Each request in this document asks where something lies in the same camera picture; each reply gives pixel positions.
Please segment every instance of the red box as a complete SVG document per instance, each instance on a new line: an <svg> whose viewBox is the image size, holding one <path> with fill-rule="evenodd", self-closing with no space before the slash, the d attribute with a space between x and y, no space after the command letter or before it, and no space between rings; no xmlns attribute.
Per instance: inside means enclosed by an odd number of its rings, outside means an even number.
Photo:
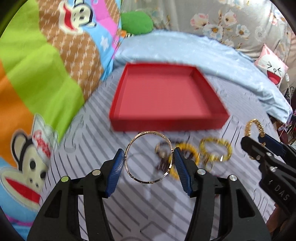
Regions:
<svg viewBox="0 0 296 241"><path fill-rule="evenodd" d="M111 104L115 131L220 129L229 114L196 67L127 64Z"/></svg>

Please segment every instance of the plush pillow with smiling face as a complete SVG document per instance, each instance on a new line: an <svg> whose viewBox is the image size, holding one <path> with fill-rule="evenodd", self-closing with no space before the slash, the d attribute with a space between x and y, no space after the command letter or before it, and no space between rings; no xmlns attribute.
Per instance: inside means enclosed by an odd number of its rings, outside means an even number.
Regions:
<svg viewBox="0 0 296 241"><path fill-rule="evenodd" d="M288 67L264 44L255 65L279 88Z"/></svg>

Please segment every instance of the silver screw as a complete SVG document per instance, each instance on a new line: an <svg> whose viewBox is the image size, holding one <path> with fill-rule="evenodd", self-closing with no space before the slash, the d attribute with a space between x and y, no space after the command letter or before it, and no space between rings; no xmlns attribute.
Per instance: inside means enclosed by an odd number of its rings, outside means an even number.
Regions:
<svg viewBox="0 0 296 241"><path fill-rule="evenodd" d="M198 169L198 170L197 170L197 173L198 173L199 175L204 175L204 174L205 174L205 170L204 170L204 169Z"/></svg>
<svg viewBox="0 0 296 241"><path fill-rule="evenodd" d="M269 168L272 172L275 172L277 170L277 167L270 167Z"/></svg>
<svg viewBox="0 0 296 241"><path fill-rule="evenodd" d="M92 174L93 174L94 176L98 176L98 175L101 174L101 171L100 171L100 170L93 170Z"/></svg>
<svg viewBox="0 0 296 241"><path fill-rule="evenodd" d="M61 181L62 181L63 183L67 182L68 180L69 180L69 177L68 177L68 176L63 176L63 177L61 178Z"/></svg>
<svg viewBox="0 0 296 241"><path fill-rule="evenodd" d="M229 176L229 179L230 179L231 181L236 181L236 180L237 180L237 176L236 176L236 175L230 175L230 176Z"/></svg>

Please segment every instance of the yellow bracelet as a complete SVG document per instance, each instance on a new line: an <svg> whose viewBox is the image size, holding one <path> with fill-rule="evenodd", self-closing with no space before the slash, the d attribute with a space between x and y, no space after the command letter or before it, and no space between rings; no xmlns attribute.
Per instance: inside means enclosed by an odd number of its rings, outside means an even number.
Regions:
<svg viewBox="0 0 296 241"><path fill-rule="evenodd" d="M206 142L213 142L213 143L225 146L227 148L227 155L226 156L224 156L224 155L218 156L218 155L209 153L208 150L205 148L205 143ZM208 164L208 162L210 162L212 164L212 167L213 167L213 162L215 162L215 161L216 162L218 162L218 161L228 161L231 158L231 155L232 155L231 144L226 140L215 138L215 137L203 138L200 141L199 150L200 150L200 153L203 155L204 165L205 166Z"/></svg>
<svg viewBox="0 0 296 241"><path fill-rule="evenodd" d="M257 119L252 119L250 120L247 124L246 124L246 127L244 129L244 135L246 137L251 137L251 126L252 124L255 124L257 126L257 129L259 131L259 135L260 137L265 137L265 132L264 132L264 129L263 129L263 126L261 125L260 121L258 121Z"/></svg>
<svg viewBox="0 0 296 241"><path fill-rule="evenodd" d="M198 165L199 161L200 161L200 154L197 151L197 148L189 143L180 143L177 144L176 147L179 147L182 151L189 151L193 154L193 159L195 161L195 164ZM179 179L179 175L178 172L176 170L176 167L172 167L169 174L175 178L175 179Z"/></svg>

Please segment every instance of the light blue bedding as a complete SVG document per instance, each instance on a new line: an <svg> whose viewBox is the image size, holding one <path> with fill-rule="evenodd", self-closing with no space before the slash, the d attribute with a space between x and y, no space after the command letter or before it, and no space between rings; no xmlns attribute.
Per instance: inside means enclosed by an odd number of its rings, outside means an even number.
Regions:
<svg viewBox="0 0 296 241"><path fill-rule="evenodd" d="M250 90L257 95L264 110L281 122L286 123L292 115L292 108L282 93L254 65L251 58L207 37L155 30L127 38L115 54L114 68L127 62L197 66L204 74L224 78Z"/></svg>

